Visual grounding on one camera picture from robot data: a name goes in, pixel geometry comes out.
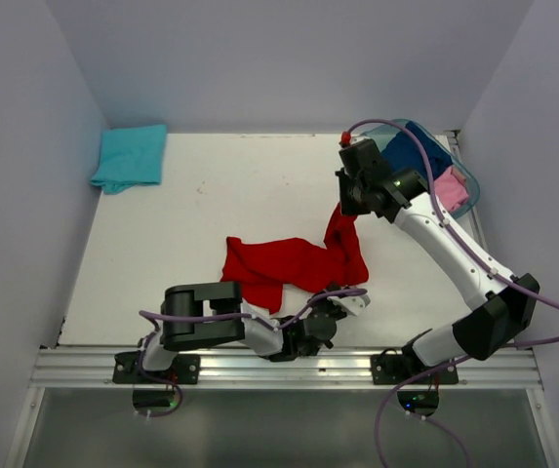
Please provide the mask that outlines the red t shirt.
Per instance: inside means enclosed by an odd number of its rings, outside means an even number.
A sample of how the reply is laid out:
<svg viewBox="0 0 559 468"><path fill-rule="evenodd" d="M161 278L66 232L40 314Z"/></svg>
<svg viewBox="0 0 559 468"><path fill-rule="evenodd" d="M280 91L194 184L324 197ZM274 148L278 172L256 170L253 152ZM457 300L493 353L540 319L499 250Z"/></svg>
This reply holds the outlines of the red t shirt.
<svg viewBox="0 0 559 468"><path fill-rule="evenodd" d="M286 285L308 293L318 293L330 285L361 285L368 281L369 270L355 220L335 207L322 246L302 238L246 244L228 237L220 279L238 283L249 303L272 314L282 307Z"/></svg>

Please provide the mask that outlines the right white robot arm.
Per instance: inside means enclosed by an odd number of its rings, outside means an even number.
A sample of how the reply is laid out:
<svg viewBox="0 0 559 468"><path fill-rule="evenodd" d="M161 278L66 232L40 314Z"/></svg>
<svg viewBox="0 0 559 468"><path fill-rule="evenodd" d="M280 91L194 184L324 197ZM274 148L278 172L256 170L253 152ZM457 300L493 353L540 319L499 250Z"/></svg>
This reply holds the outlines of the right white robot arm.
<svg viewBox="0 0 559 468"><path fill-rule="evenodd" d="M436 366L464 355L485 361L528 327L539 292L531 274L517 276L468 235L450 234L458 223L432 198L426 180L411 169L393 172L374 141L345 144L339 156L342 214L375 214L404 231L449 277L469 309L403 347L401 370L407 379L424 382Z"/></svg>

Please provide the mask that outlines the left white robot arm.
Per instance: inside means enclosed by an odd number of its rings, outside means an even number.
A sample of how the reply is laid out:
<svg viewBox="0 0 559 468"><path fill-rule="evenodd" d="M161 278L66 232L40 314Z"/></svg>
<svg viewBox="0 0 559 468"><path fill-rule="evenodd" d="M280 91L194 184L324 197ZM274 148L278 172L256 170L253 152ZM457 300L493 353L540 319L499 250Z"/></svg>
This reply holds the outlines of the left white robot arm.
<svg viewBox="0 0 559 468"><path fill-rule="evenodd" d="M255 309L236 282L172 287L158 313L139 312L153 331L140 342L135 370L147 382L159 382L178 353L233 342L273 363L315 356L333 347L338 321L358 316L369 304L364 289L331 286L296 314L272 318Z"/></svg>

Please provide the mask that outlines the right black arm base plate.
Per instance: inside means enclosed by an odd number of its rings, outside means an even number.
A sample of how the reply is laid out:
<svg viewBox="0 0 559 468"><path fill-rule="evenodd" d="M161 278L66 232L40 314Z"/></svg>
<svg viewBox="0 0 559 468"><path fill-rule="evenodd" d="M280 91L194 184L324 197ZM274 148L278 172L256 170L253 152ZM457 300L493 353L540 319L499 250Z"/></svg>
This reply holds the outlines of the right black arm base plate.
<svg viewBox="0 0 559 468"><path fill-rule="evenodd" d="M397 385L410 377L427 371L416 358L405 356L399 349L386 348L370 356L370 372L375 385ZM448 365L443 370L430 373L414 385L456 385L459 383L457 368Z"/></svg>

